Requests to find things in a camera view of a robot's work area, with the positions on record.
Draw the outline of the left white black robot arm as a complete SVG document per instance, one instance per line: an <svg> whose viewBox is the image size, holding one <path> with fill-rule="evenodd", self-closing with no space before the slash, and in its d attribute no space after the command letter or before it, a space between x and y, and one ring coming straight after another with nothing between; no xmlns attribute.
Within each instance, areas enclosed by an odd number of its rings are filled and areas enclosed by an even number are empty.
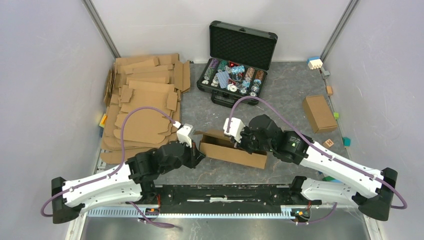
<svg viewBox="0 0 424 240"><path fill-rule="evenodd" d="M172 141L159 148L139 152L122 166L77 179L56 177L51 181L52 222L62 224L100 206L138 202L155 204L159 175L185 166L194 169L205 155L196 144Z"/></svg>

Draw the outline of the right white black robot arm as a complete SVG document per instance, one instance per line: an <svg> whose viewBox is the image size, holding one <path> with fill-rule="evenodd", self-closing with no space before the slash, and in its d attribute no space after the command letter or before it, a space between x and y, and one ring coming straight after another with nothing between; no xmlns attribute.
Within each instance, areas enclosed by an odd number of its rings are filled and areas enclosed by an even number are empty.
<svg viewBox="0 0 424 240"><path fill-rule="evenodd" d="M295 177L288 191L293 203L334 202L357 207L362 214L378 221L389 219L398 178L396 170L389 167L379 170L355 163L304 134L282 130L266 114L254 117L248 125L238 118L228 118L223 130L238 149L250 154L270 152L282 162L314 169L337 180L325 183Z"/></svg>

